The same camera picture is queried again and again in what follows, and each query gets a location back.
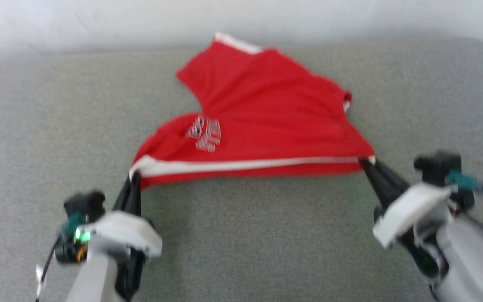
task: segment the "green led light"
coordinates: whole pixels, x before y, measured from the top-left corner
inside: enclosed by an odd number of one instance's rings
[[[91,239],[91,234],[90,232],[87,232],[81,236],[81,241],[89,241]]]

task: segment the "shirt sleeve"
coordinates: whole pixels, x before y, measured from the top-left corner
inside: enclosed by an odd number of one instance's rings
[[[191,59],[177,73],[201,103],[203,111],[224,90],[224,83],[235,76],[259,52],[256,46],[236,44],[232,37],[217,36],[203,52]]]

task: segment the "white wall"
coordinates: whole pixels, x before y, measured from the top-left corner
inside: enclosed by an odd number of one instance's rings
[[[0,0],[0,58],[180,48],[218,29],[262,44],[483,39],[483,0]]]

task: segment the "white trim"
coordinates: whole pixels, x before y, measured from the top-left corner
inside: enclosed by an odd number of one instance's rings
[[[297,157],[292,159],[248,160],[224,162],[185,162],[162,161],[149,155],[144,155],[130,169],[130,179],[138,170],[144,177],[163,176],[171,174],[186,174],[196,172],[221,172],[262,169],[271,167],[295,166],[307,163],[356,163],[358,157]]]
[[[248,54],[257,54],[262,52],[262,47],[239,40],[238,38],[234,38],[228,33],[217,32],[213,40]]]
[[[351,107],[351,101],[344,101],[344,112],[347,112],[348,109]]]

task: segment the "teal connector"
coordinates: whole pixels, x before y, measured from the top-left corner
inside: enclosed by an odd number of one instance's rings
[[[465,175],[452,170],[448,176],[448,181],[450,184],[458,185],[460,189],[483,193],[483,182],[479,181],[476,176]]]
[[[85,216],[83,216],[83,214],[79,212],[73,214],[61,226],[61,233],[63,235],[63,239],[66,241],[67,238],[73,237],[75,234],[75,229],[77,229],[78,226],[84,224],[85,222]]]

